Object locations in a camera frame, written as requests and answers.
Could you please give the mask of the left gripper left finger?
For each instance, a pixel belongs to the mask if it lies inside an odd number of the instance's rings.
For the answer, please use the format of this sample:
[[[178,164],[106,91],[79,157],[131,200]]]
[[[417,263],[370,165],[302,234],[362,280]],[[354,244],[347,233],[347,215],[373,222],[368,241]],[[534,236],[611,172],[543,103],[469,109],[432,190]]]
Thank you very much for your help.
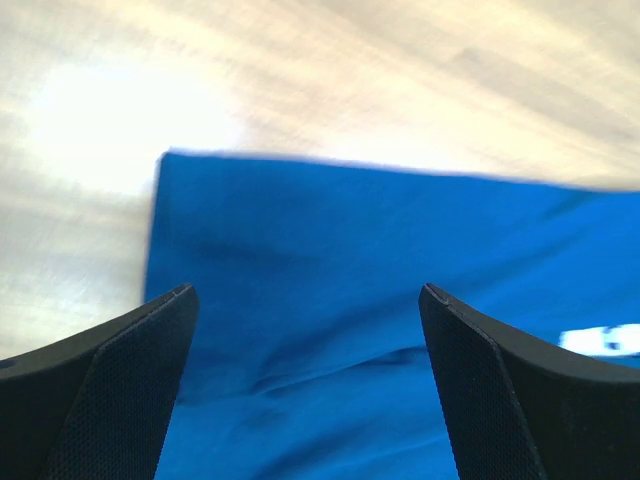
[[[182,285],[2,360],[2,478],[153,478],[198,312]]]

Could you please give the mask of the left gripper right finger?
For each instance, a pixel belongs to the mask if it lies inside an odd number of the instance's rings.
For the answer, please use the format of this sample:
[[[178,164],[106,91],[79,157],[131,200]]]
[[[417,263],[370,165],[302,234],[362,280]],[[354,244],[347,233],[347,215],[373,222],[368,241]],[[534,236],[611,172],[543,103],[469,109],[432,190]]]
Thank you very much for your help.
[[[433,284],[419,309],[459,478],[638,478],[638,370],[552,345]]]

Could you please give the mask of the dark blue printed t-shirt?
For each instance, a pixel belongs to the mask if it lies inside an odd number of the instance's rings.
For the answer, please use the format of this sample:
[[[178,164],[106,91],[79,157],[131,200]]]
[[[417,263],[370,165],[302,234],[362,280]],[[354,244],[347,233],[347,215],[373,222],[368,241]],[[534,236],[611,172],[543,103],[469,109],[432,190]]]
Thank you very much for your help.
[[[183,283],[159,478],[453,479],[421,288],[636,367],[639,197],[168,153],[145,295]]]

